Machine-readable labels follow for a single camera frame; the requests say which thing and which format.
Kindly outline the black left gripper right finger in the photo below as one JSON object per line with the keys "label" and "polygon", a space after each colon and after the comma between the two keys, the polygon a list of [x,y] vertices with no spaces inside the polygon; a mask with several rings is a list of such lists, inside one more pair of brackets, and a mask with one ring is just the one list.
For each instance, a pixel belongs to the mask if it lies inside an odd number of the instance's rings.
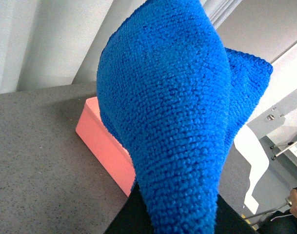
{"label": "black left gripper right finger", "polygon": [[220,195],[218,195],[217,206],[215,234],[257,233]]}

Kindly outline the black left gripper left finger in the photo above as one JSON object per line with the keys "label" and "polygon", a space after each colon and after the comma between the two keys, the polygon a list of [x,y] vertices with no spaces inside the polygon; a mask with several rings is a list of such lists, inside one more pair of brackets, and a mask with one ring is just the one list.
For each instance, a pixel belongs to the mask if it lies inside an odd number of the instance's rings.
{"label": "black left gripper left finger", "polygon": [[143,201],[138,183],[119,213],[104,232],[105,234],[153,234],[154,228]]}

